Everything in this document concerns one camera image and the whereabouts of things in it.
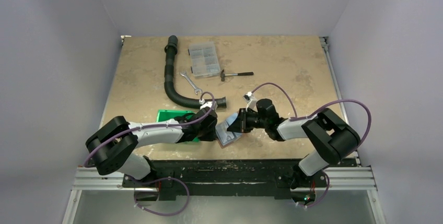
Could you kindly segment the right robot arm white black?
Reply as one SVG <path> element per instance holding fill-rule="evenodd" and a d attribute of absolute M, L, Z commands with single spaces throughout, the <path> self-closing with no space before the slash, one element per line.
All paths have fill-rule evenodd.
<path fill-rule="evenodd" d="M 294 181 L 307 185 L 314 174 L 340 163 L 362 143 L 357 132 L 329 108 L 321 109 L 305 119 L 291 120 L 281 117 L 272 100 L 260 99 L 255 109 L 239 109 L 237 118 L 228 125 L 227 131 L 249 133 L 263 129 L 269 138 L 278 142 L 307 138 L 314 150 L 304 157 L 293 172 Z"/>

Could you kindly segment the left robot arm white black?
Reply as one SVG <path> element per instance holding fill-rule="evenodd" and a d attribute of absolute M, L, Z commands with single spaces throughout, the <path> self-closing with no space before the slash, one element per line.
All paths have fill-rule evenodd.
<path fill-rule="evenodd" d="M 155 169 L 147 157 L 134 154 L 135 149 L 186 143 L 195 138 L 211 142 L 216 138 L 216 124 L 217 114 L 209 107 L 156 123 L 129 122 L 116 116 L 87 139 L 89 155 L 84 167 L 94 167 L 100 175 L 121 172 L 149 187 L 155 182 Z"/>

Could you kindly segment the green plastic bin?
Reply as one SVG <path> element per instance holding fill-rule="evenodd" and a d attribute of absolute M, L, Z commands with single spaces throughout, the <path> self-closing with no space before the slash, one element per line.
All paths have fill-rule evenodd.
<path fill-rule="evenodd" d="M 193 118 L 194 114 L 195 113 L 192 111 L 159 110 L 157 114 L 157 122 L 174 120 L 173 124 L 183 124 L 194 120 Z M 184 133 L 177 141 L 177 144 L 188 143 L 188 142 L 199 142 L 197 135 L 191 133 L 190 126 L 182 126 L 181 129 L 184 130 Z"/>

